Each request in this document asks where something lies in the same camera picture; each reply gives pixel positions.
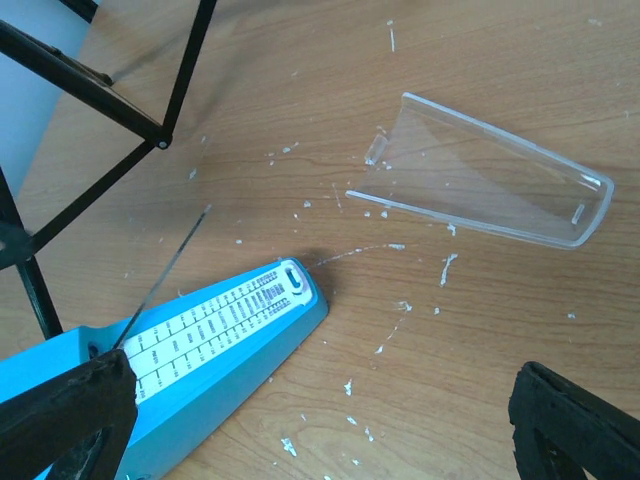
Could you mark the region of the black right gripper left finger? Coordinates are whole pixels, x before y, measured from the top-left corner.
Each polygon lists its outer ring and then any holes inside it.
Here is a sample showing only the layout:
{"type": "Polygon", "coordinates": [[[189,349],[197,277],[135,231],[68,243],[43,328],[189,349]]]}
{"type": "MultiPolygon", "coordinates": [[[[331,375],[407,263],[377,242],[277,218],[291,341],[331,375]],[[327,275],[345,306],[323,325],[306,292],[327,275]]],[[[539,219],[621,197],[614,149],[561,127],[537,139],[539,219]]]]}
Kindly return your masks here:
{"type": "Polygon", "coordinates": [[[1,477],[113,479],[137,416],[123,350],[95,357],[1,404],[1,477]]]}

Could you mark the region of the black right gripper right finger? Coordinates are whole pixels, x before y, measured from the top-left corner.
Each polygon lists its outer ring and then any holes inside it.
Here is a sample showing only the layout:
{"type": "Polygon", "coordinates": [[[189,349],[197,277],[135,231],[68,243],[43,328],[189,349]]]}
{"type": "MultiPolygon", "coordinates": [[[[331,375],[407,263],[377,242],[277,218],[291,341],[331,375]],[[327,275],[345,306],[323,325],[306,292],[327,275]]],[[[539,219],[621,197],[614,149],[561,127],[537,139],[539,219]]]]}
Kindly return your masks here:
{"type": "Polygon", "coordinates": [[[639,477],[639,421],[538,362],[518,372],[508,414],[522,479],[639,477]]]}

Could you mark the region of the blue metronome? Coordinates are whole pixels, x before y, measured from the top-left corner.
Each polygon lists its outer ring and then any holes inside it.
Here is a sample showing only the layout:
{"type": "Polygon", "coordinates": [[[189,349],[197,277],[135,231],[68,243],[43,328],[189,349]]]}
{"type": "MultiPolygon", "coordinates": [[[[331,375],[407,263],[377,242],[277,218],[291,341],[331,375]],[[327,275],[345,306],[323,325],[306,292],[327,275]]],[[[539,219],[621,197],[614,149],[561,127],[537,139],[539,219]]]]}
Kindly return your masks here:
{"type": "Polygon", "coordinates": [[[158,479],[222,424],[318,326],[327,302],[287,258],[130,320],[82,326],[1,364],[1,404],[121,349],[138,416],[113,479],[158,479]]]}

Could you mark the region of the clear plastic metronome cover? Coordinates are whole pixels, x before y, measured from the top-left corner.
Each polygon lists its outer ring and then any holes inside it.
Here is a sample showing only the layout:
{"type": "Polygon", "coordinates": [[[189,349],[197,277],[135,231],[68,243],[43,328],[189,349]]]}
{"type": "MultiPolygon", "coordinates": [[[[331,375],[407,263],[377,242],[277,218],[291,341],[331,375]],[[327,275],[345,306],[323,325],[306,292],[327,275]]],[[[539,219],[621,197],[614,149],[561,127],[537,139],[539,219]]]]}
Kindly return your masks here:
{"type": "Polygon", "coordinates": [[[347,196],[567,250],[596,231],[615,191],[602,173],[410,92],[365,165],[347,196]]]}

